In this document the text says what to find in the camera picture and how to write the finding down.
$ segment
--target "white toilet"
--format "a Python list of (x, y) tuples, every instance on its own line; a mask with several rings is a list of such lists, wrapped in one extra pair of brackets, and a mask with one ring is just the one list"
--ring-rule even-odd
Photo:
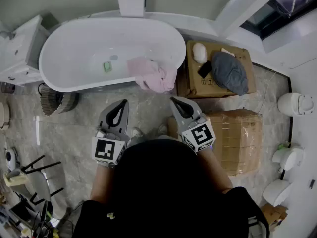
[(281, 113), (292, 117), (311, 114), (315, 104), (309, 95), (287, 93), (278, 99), (277, 107)]
[(273, 155), (273, 162), (281, 164), (281, 168), (284, 170), (290, 170), (293, 166), (299, 166), (302, 162), (304, 154), (304, 148), (300, 146), (294, 146), (292, 148), (282, 148), (277, 150)]
[(262, 196), (271, 205), (278, 206), (288, 198), (292, 184), (285, 180), (275, 180), (266, 187)]

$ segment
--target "tile floor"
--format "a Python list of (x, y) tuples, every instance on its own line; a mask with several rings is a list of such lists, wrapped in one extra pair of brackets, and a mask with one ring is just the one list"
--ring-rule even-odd
[[(288, 92), (285, 77), (274, 75), (254, 66), (257, 92), (228, 98), (197, 99), (203, 112), (217, 112), (246, 108), (263, 116), (263, 140), (261, 164), (256, 171), (230, 177), (235, 186), (244, 186), (252, 198), (262, 204), (265, 187), (279, 177), (278, 165), (271, 157), (278, 144), (287, 141), (290, 119), (280, 113), (276, 101)], [(264, 101), (265, 89), (269, 84)], [(51, 192), (64, 187), (53, 197), (56, 216), (63, 215), (66, 206), (74, 208), (79, 201), (89, 198), (97, 163), (90, 157), (91, 138), (100, 112), (116, 100), (128, 99), (130, 105), (128, 127), (138, 126), (144, 133), (154, 135), (155, 129), (172, 115), (168, 99), (175, 91), (157, 94), (139, 89), (135, 83), (112, 85), (82, 91), (78, 106), (66, 113), (45, 117), (37, 92), (38, 83), (17, 87), (14, 94), (2, 94), (11, 109), (10, 129), (0, 132), (0, 146), (5, 142), (16, 147), (22, 164), (26, 165), (45, 154), (38, 165), (62, 161), (62, 165), (46, 169)], [(36, 144), (34, 116), (40, 117), (40, 146)], [(0, 154), (0, 168), (6, 170), (4, 154)], [(10, 203), (16, 202), (13, 196)]]

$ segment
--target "green soap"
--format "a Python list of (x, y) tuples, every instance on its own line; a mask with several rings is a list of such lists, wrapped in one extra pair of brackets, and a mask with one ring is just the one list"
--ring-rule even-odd
[(104, 62), (104, 69), (105, 69), (105, 72), (109, 72), (112, 70), (111, 63), (109, 61)]

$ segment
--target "person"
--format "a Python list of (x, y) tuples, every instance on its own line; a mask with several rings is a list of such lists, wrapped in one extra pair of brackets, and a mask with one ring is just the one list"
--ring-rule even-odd
[(82, 205), (73, 238), (247, 238), (250, 219), (268, 230), (259, 207), (245, 188), (233, 188), (211, 148), (196, 154), (166, 136), (136, 142), (115, 168), (98, 165), (91, 198)]

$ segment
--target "shoe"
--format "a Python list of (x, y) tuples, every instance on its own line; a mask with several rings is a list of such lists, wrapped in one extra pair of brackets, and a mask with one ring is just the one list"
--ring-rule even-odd
[(167, 135), (167, 126), (165, 124), (161, 124), (161, 126), (158, 129), (158, 135)]
[(132, 128), (132, 137), (143, 137), (144, 133), (139, 128)]

